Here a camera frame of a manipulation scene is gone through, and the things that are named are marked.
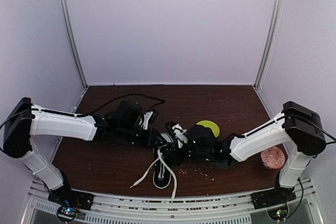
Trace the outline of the black white canvas sneaker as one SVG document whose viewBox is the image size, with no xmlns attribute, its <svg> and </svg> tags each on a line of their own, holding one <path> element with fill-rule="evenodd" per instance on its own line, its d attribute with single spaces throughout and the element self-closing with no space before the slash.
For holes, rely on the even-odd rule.
<svg viewBox="0 0 336 224">
<path fill-rule="evenodd" d="M 173 139 L 168 133 L 161 133 L 159 140 L 162 140 L 164 143 L 173 143 Z M 166 165 L 172 169 L 173 161 L 171 151 L 167 149 L 161 149 L 161 156 Z M 153 173 L 153 184 L 158 189 L 165 189 L 169 186 L 171 182 L 172 175 L 165 167 L 165 165 L 158 160 L 154 165 Z"/>
</svg>

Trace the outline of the white shoelace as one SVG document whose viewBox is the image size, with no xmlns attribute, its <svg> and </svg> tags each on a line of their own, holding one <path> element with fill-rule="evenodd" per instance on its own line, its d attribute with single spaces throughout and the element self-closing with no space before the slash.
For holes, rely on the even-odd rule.
<svg viewBox="0 0 336 224">
<path fill-rule="evenodd" d="M 170 184 L 170 181 L 171 181 L 171 178 L 173 178 L 173 181 L 174 181 L 174 187 L 173 187 L 173 190 L 172 190 L 172 194 L 171 194 L 171 202 L 174 201 L 175 197 L 176 197 L 176 192 L 177 192 L 177 177 L 176 177 L 176 174 L 173 172 L 173 170 L 171 168 L 169 168 L 164 159 L 163 159 L 163 148 L 166 147 L 166 145 L 162 146 L 162 147 L 159 147 L 157 149 L 157 158 L 150 164 L 150 166 L 147 168 L 147 170 L 144 172 L 144 174 L 142 175 L 142 177 L 140 179 L 138 179 L 137 181 L 134 182 L 134 184 L 132 186 L 130 186 L 130 188 L 133 188 L 135 186 L 137 186 L 139 183 L 141 183 L 148 175 L 150 169 L 157 163 L 157 162 L 160 162 L 159 164 L 159 173 L 158 173 L 158 181 L 160 180 L 163 180 L 164 178 L 164 173 L 165 172 L 168 172 L 169 173 L 169 183 L 166 185 L 166 186 L 161 186 L 159 187 L 158 185 L 155 185 L 156 188 L 158 189 L 164 189 L 166 188 L 169 184 Z"/>
</svg>

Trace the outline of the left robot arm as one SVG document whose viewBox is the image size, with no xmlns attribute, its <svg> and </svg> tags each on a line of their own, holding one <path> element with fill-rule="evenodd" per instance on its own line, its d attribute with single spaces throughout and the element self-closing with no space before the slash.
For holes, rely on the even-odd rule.
<svg viewBox="0 0 336 224">
<path fill-rule="evenodd" d="M 76 197 L 67 177 L 38 150 L 37 141 L 76 138 L 85 142 L 121 143 L 152 147 L 158 131 L 151 124 L 158 111 L 143 108 L 132 101 L 121 101 L 114 111 L 104 115 L 55 111 L 23 97 L 4 123 L 3 152 L 20 160 L 64 205 Z"/>
</svg>

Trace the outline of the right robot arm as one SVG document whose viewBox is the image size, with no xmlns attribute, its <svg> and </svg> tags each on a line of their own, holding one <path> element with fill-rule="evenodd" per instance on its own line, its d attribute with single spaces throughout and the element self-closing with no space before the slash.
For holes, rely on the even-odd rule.
<svg viewBox="0 0 336 224">
<path fill-rule="evenodd" d="M 283 110 L 268 122 L 244 134 L 232 133 L 221 141 L 219 126 L 209 120 L 199 121 L 187 130 L 174 121 L 165 126 L 175 142 L 169 152 L 176 164 L 188 156 L 204 159 L 219 169 L 230 169 L 255 154 L 292 142 L 294 149 L 280 170 L 277 186 L 269 192 L 274 204 L 289 196 L 289 189 L 312 158 L 327 146 L 319 114 L 292 101 L 284 103 Z"/>
</svg>

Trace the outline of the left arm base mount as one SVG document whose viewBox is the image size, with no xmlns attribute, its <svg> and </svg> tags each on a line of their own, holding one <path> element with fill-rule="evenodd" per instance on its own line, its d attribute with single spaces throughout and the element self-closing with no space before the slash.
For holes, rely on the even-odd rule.
<svg viewBox="0 0 336 224">
<path fill-rule="evenodd" d="M 71 191 L 65 196 L 58 196 L 50 191 L 48 200 L 59 205 L 56 216 L 61 222 L 69 223 L 74 221 L 83 210 L 90 210 L 94 195 L 80 191 Z"/>
</svg>

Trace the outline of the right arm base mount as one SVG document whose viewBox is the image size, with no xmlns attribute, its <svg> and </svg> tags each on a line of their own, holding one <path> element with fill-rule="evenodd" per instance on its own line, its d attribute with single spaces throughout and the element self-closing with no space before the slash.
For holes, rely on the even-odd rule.
<svg viewBox="0 0 336 224">
<path fill-rule="evenodd" d="M 254 209 L 267 208 L 268 217 L 273 221 L 283 221 L 289 217 L 288 202 L 296 199 L 294 188 L 275 187 L 251 194 Z"/>
</svg>

